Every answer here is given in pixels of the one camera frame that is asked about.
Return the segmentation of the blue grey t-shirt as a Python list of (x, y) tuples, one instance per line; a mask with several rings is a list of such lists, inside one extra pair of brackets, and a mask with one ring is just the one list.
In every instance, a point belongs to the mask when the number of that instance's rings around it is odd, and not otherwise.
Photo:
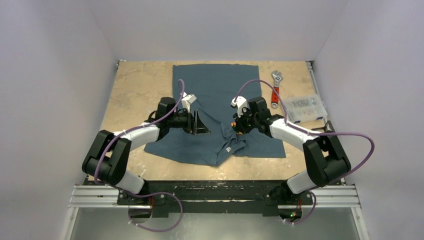
[(244, 64), (190, 64), (172, 67), (172, 94), (180, 96), (178, 80), (185, 83), (185, 92), (194, 94), (192, 111), (198, 111), (200, 120), (210, 133), (192, 135), (181, 128), (171, 128), (163, 139), (144, 146), (146, 153), (179, 163), (219, 166), (231, 156), (249, 158), (285, 158), (283, 142), (270, 138), (253, 129), (248, 134), (238, 135), (232, 129), (233, 114), (231, 100), (242, 85), (241, 95), (247, 100), (262, 95), (257, 80), (259, 67)]

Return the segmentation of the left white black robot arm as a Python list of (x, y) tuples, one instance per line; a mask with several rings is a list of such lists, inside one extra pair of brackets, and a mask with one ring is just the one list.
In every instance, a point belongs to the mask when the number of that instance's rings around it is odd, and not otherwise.
[(117, 132), (99, 131), (82, 162), (82, 171), (101, 183), (128, 191), (136, 204), (146, 203), (147, 181), (127, 170), (130, 152), (163, 139), (170, 129), (182, 129), (192, 135), (209, 133), (198, 111), (191, 112), (196, 99), (194, 94), (184, 94), (179, 109), (174, 98), (163, 97), (141, 125)]

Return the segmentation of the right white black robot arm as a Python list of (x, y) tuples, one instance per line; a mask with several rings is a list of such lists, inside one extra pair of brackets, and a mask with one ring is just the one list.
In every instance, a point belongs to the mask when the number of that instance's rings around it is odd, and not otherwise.
[(256, 129), (303, 153), (306, 169), (284, 180), (277, 188), (284, 202), (292, 204), (300, 198), (301, 193), (324, 187), (351, 170), (346, 152), (333, 132), (308, 130), (282, 115), (271, 114), (263, 97), (246, 100), (238, 96), (231, 101), (231, 107), (236, 109), (232, 128), (237, 134), (248, 134)]

